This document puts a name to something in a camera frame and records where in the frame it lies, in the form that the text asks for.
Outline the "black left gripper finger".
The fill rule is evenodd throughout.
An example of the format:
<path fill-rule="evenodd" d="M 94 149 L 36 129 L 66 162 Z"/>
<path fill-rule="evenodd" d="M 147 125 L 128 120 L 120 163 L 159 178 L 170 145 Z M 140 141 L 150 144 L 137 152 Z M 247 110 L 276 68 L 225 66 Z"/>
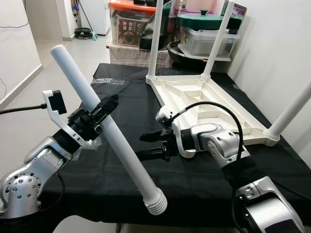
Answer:
<path fill-rule="evenodd" d="M 95 120 L 104 120 L 109 116 L 118 106 L 119 96 L 110 95 L 103 98 L 95 107 Z"/>

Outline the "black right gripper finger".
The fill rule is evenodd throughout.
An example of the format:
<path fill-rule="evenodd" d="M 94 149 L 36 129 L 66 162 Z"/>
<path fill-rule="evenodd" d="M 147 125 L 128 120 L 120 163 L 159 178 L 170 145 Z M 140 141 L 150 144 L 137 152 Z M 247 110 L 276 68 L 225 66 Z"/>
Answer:
<path fill-rule="evenodd" d="M 170 153 L 165 148 L 153 148 L 149 150 L 140 150 L 136 151 L 136 155 L 140 161 L 148 161 L 148 160 L 164 160 L 165 162 L 169 162 L 171 159 Z"/>
<path fill-rule="evenodd" d="M 167 141 L 170 135 L 171 130 L 162 129 L 152 133 L 143 133 L 140 136 L 140 141 L 143 142 Z"/>

